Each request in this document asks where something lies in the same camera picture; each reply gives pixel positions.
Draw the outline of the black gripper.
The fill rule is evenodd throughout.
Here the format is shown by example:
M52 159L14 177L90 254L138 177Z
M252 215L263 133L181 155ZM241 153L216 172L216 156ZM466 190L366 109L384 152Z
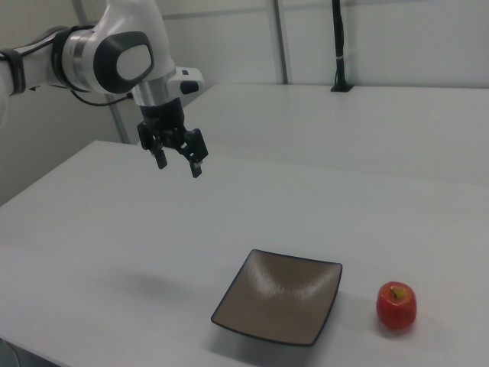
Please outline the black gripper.
M201 164L209 155L208 149L198 128L186 130L180 98L159 106L141 106L140 110L144 119L137 126L141 147L152 154L158 168L167 166L164 146L180 150L180 154L189 162L193 178L200 176Z

